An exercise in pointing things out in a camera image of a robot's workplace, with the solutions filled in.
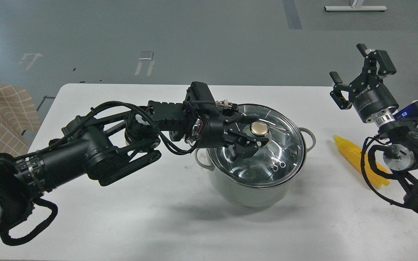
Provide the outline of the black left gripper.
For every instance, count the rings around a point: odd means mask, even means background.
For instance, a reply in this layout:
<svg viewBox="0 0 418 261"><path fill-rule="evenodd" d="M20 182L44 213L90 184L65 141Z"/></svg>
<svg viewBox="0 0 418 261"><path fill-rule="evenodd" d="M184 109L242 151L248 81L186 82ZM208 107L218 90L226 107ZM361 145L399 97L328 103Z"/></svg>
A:
<svg viewBox="0 0 418 261"><path fill-rule="evenodd" d="M230 129L243 129L260 119L257 114L239 111L226 111L216 115L200 114L202 130L198 148L217 148L229 146L231 161L253 157L257 151L269 142L270 133L257 135L252 131L241 132Z"/></svg>

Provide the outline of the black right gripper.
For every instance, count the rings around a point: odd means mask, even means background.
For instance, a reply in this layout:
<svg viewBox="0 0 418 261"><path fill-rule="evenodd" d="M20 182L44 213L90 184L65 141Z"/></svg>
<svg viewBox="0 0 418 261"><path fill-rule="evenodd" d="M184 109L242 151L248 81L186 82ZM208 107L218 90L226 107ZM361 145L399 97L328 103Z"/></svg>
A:
<svg viewBox="0 0 418 261"><path fill-rule="evenodd" d="M330 96L341 110L353 106L362 122L368 123L372 114L385 109L393 113L399 108L399 104L383 83L383 79L396 74L397 70L387 51L373 50L363 43L356 47L364 57L362 72L349 86L343 84L337 72L331 71L329 75L334 85ZM350 91L349 100L345 99L342 91Z"/></svg>

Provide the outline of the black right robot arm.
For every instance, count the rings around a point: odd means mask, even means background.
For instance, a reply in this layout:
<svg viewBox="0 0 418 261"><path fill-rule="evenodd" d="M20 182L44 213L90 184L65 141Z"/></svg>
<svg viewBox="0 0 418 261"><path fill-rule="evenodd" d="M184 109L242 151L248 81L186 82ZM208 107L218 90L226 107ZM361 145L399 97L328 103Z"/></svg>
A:
<svg viewBox="0 0 418 261"><path fill-rule="evenodd" d="M330 96L342 109L354 108L363 123L375 123L378 134L365 139L359 168L366 184L375 191L365 165L380 177L397 180L405 191L403 203L376 194L391 205L413 210L418 214L418 101L399 109L393 95L383 83L396 68L384 50L357 46L364 57L362 71L350 84L339 74L330 72L334 82Z"/></svg>

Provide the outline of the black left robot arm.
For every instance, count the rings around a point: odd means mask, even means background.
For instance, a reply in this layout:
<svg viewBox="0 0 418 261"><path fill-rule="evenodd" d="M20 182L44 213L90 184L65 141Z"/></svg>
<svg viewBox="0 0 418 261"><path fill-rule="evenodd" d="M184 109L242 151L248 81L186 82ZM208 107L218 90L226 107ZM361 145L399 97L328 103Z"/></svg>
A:
<svg viewBox="0 0 418 261"><path fill-rule="evenodd" d="M192 82L181 103L104 102L76 116L63 137L42 150L17 157L0 153L0 238L9 246L31 241L58 214L57 205L42 198L45 192L83 174L111 185L159 160L161 142L175 155L225 147L232 160L251 158L269 140L243 133L238 124L258 123L258 116L240 112L237 104L215 101L202 82Z"/></svg>

